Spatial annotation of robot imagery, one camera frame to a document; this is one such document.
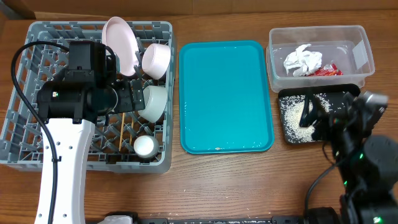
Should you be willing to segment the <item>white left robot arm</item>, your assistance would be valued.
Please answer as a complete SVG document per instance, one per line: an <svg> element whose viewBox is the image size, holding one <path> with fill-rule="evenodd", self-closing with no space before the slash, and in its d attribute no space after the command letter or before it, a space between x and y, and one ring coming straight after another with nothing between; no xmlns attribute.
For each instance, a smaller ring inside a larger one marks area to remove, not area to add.
<svg viewBox="0 0 398 224"><path fill-rule="evenodd" d="M37 94L44 159L36 223L84 223L88 151L98 117L144 108L141 84L132 76L138 49L73 41L68 64Z"/></svg>

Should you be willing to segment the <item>white cup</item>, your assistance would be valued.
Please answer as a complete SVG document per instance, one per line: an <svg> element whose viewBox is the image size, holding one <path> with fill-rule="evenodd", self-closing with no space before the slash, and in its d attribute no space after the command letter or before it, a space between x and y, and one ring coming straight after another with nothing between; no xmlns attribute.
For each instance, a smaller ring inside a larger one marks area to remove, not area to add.
<svg viewBox="0 0 398 224"><path fill-rule="evenodd" d="M134 152L143 159L150 159L157 155L160 146L153 136L139 136L133 144Z"/></svg>

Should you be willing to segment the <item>pink shallow bowl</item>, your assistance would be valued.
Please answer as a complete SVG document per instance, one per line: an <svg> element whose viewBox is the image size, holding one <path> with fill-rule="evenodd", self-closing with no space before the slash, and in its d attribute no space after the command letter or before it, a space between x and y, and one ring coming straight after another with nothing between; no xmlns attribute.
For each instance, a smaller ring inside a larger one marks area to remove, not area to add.
<svg viewBox="0 0 398 224"><path fill-rule="evenodd" d="M166 73L170 59L171 49L168 45L150 44L142 58L142 69L153 79L159 80Z"/></svg>

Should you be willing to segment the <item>large white plate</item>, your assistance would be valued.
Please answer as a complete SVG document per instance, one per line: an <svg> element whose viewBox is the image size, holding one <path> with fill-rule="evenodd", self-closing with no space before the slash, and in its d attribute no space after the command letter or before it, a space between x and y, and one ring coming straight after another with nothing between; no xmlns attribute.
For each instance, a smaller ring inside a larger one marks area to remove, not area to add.
<svg viewBox="0 0 398 224"><path fill-rule="evenodd" d="M127 77L133 76L134 67L139 66L136 56L139 48L129 24L120 17L110 18L103 27L101 41L119 57L120 72Z"/></svg>

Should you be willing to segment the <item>grey bowl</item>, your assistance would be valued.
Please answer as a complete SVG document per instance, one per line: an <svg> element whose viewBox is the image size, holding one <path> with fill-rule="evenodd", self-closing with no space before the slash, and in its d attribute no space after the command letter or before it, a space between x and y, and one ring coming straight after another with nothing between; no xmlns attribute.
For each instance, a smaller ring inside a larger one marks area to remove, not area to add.
<svg viewBox="0 0 398 224"><path fill-rule="evenodd" d="M145 108L138 114L151 123L162 116L167 104L167 90L162 86L147 86L143 90Z"/></svg>

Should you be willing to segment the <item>white paper napkin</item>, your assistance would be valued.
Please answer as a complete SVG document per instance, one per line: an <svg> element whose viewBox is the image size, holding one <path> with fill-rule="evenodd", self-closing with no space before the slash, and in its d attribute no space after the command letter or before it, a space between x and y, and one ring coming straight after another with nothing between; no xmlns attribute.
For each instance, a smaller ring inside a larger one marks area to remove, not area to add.
<svg viewBox="0 0 398 224"><path fill-rule="evenodd" d="M283 62L287 74L292 72L294 77L304 77L321 67L323 54L307 50L311 46L311 44L302 44L288 54Z"/></svg>

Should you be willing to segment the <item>wooden chopstick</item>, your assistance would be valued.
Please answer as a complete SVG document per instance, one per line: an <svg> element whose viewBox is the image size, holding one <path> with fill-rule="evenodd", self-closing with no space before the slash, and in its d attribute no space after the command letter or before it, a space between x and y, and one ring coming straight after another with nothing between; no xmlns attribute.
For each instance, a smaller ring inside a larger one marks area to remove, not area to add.
<svg viewBox="0 0 398 224"><path fill-rule="evenodd" d="M131 118L131 123L130 123L130 137L129 137L129 143L130 145L132 144L132 139L135 136L135 131L134 131L134 118Z"/></svg>
<svg viewBox="0 0 398 224"><path fill-rule="evenodd" d="M122 113L121 129L120 129L120 137L119 137L119 152L121 152L121 148L123 146L124 120L125 120L125 113Z"/></svg>

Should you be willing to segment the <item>red strawberry cake wrapper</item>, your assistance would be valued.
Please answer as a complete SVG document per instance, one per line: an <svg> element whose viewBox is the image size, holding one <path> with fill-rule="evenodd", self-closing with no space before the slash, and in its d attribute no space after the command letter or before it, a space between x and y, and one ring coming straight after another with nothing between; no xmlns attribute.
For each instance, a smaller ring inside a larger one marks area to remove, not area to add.
<svg viewBox="0 0 398 224"><path fill-rule="evenodd" d="M327 76L340 76L343 72L337 68L334 63L327 64L322 68L319 68L315 72L309 74L309 77L327 77Z"/></svg>

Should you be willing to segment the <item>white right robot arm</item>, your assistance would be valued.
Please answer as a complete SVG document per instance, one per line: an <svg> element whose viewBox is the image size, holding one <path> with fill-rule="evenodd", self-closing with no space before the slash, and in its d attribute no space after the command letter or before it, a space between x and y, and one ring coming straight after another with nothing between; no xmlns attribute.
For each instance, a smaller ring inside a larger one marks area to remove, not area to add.
<svg viewBox="0 0 398 224"><path fill-rule="evenodd" d="M397 183L397 142L372 130L388 106L388 96L366 91L358 96L346 93L345 112L325 111L319 98L305 96L301 127L312 125L313 137L331 145L334 162L319 178L338 169L345 193L340 212L333 208L310 208L309 199L319 179L305 196L299 223L397 223L397 199L392 192Z"/></svg>

